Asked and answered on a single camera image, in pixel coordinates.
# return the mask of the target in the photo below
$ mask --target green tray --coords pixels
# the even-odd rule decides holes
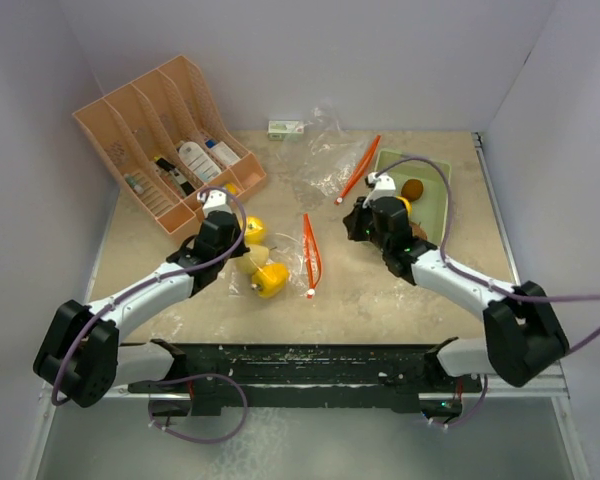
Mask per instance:
[[[382,170],[392,163],[398,161],[404,155],[398,150],[383,148],[376,156],[374,171]],[[434,161],[451,182],[451,165],[444,162]],[[444,182],[433,168],[423,162],[408,162],[398,165],[387,172],[396,182],[396,191],[400,190],[407,180],[417,178],[424,186],[422,197],[413,202],[413,211],[409,218],[412,222],[420,224],[427,233],[431,243],[440,245],[445,229],[445,218],[447,216],[447,190]]]

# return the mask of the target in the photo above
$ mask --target white wall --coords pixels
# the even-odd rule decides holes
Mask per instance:
[[[486,136],[523,278],[549,293],[600,292],[600,0],[559,0]],[[560,308],[573,341],[600,305]],[[600,479],[600,339],[564,362],[577,427]]]
[[[16,478],[57,306],[82,298],[113,184],[71,112],[99,96],[55,0],[0,0],[0,479]]]
[[[555,0],[61,0],[106,91],[179,53],[232,128],[331,97],[349,128],[483,130]]]

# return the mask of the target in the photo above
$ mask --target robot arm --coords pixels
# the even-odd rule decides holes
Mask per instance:
[[[569,343],[550,304],[520,304],[491,289],[498,286],[518,295],[546,296],[542,288],[533,282],[515,286],[494,280],[455,261],[455,266],[485,280],[489,287],[451,271],[437,246],[413,235],[407,209],[395,197],[393,180],[371,173],[367,185],[373,187],[371,193],[358,198],[344,218],[349,239],[372,242],[395,276],[443,295],[484,321],[485,338],[453,338],[434,349],[432,357],[441,374],[496,373],[521,387],[567,353]]]
[[[240,226],[223,192],[212,191],[204,199],[205,220],[197,236],[188,238],[153,273],[115,295],[89,305],[70,300],[56,311],[34,362],[34,371],[53,384],[69,346],[80,330],[103,307],[102,315],[73,355],[60,391],[82,407],[97,402],[109,388],[142,380],[170,378],[178,369],[180,352],[161,341],[139,346],[119,346],[137,327],[165,308],[192,297],[213,282],[226,261],[193,273],[173,275],[182,269],[209,262],[226,252],[238,239]],[[244,242],[232,257],[248,252]],[[155,283],[139,289],[146,280]],[[131,293],[120,302],[114,300]]]

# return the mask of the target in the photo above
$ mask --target brown toy kiwi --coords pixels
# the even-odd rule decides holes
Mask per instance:
[[[410,202],[415,202],[422,196],[422,192],[424,192],[424,185],[422,185],[422,182],[417,178],[410,178],[402,186],[400,195]]]
[[[411,231],[416,237],[420,237],[423,240],[427,240],[427,232],[425,232],[420,225],[410,221],[409,226],[411,227]]]

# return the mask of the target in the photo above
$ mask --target clear plastic bag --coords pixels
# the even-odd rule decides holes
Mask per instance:
[[[294,223],[297,223],[297,227],[294,227],[289,233],[269,232],[261,245],[269,249],[266,265],[281,263],[289,272],[285,286],[272,298],[305,296],[309,290],[302,243],[302,219],[298,219],[298,222]],[[258,292],[254,291],[252,285],[252,274],[241,271],[235,261],[228,265],[228,275],[229,296],[258,296]]]
[[[340,128],[333,105],[323,101],[311,111],[300,138],[285,138],[278,159],[304,211],[334,201],[371,141],[371,135],[354,135]]]

